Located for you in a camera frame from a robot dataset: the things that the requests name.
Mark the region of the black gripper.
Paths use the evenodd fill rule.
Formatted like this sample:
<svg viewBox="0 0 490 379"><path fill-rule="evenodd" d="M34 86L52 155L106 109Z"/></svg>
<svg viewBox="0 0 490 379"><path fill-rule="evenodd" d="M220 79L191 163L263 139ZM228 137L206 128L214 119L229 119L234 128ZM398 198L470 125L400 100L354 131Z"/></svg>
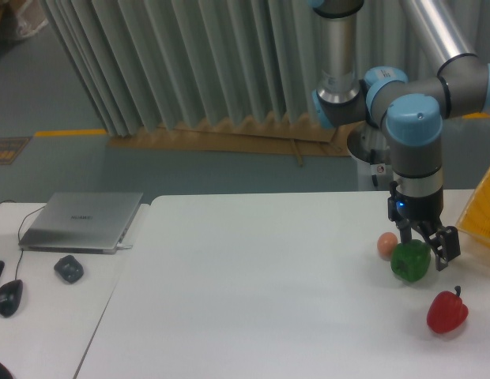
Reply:
<svg viewBox="0 0 490 379"><path fill-rule="evenodd" d="M400 243L412 240L412 228L422 237L435 255L435 268L442 271L449 262L461 255L458 229L444 226L440 216L443 210L443 188L424 197L411 197L399 191L399 184L389 184L388 218L395 222Z"/></svg>

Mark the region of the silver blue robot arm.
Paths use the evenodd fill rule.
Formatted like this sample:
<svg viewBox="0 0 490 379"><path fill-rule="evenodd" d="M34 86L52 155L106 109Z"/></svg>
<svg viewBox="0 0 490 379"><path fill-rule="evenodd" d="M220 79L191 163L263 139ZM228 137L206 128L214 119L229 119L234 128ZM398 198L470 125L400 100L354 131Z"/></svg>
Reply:
<svg viewBox="0 0 490 379"><path fill-rule="evenodd" d="M419 234L443 270L461 253L458 231L444 226L442 128L446 119L490 114L490 64L483 64L445 1L403 1L401 8L435 75L410 81L399 69L356 76L360 1L312 1L322 22L322 76L312 93L321 125L365 121L384 136L393 178L388 216L402 242Z"/></svg>

